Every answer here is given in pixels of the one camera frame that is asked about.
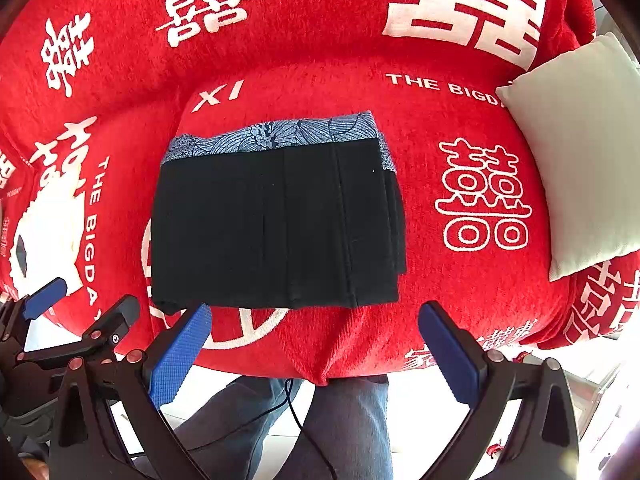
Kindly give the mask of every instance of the blue patterned fabric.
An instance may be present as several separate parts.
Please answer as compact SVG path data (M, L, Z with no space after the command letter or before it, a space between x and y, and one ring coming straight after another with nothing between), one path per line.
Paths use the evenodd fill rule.
M162 163L190 156L222 153L264 152L287 146L307 146L326 142L347 142L378 138L385 170L396 172L389 147L378 131L371 112L331 119L299 119L252 124L240 130L203 139L190 134L174 137Z

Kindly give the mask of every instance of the blue jeans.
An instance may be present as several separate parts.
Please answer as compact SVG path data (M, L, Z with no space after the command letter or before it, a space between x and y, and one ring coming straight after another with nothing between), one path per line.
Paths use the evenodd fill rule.
M283 379L239 377L209 399L175 434L193 449L227 434L286 399ZM293 381L293 399L302 380ZM391 448L386 428L386 376L333 379L317 387L303 424L334 466L339 480L392 480ZM262 456L270 427L288 409L256 420L224 440L192 452L210 478L251 480ZM146 457L135 465L157 478ZM274 480L331 479L318 452L302 435Z

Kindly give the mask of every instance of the blue gripper pad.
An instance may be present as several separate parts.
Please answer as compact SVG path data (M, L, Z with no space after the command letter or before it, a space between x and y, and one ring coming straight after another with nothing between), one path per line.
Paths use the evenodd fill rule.
M55 278L24 300L24 319L38 319L41 314L66 296L66 281Z
M211 309L201 304L151 372L149 397L156 409L175 399L211 333Z
M456 400L474 408L480 394L478 370L429 303L420 309L418 328Z

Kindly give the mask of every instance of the folded garment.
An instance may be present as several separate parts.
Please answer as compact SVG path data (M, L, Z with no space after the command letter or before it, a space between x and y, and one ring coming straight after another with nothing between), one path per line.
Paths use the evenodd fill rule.
M370 112L176 137L154 200L154 303L171 314L397 301L395 169Z

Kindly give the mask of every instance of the white cushion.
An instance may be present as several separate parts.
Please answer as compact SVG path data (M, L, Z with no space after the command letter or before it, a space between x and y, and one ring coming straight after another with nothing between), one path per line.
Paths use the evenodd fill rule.
M536 159L549 280L640 249L640 75L613 34L497 89Z

